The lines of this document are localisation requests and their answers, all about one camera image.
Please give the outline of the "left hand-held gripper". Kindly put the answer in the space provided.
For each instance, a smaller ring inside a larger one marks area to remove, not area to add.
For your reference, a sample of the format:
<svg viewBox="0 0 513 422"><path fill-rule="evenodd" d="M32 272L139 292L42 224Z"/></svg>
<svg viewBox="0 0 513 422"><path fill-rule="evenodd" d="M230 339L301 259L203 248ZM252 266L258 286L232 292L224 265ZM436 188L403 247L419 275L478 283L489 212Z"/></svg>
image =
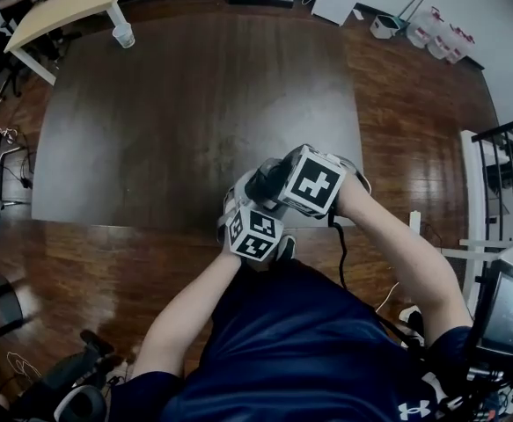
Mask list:
<svg viewBox="0 0 513 422"><path fill-rule="evenodd" d="M216 237L232 253L262 262L281 240L285 209L271 200L258 203L248 195L246 186L258 172L246 172L225 194L223 214L216 223Z"/></svg>

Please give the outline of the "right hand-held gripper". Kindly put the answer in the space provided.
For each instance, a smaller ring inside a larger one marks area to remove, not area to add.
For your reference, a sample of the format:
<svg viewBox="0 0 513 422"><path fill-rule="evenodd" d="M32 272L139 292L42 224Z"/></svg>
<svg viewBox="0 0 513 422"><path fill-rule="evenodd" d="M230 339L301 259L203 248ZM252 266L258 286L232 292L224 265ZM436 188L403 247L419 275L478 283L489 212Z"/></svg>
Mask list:
<svg viewBox="0 0 513 422"><path fill-rule="evenodd" d="M255 172L255 202L274 212L281 205L303 215L322 218L333 211L347 173L354 174L367 192L369 180L347 158L325 154L309 144L285 158L270 158Z"/></svg>

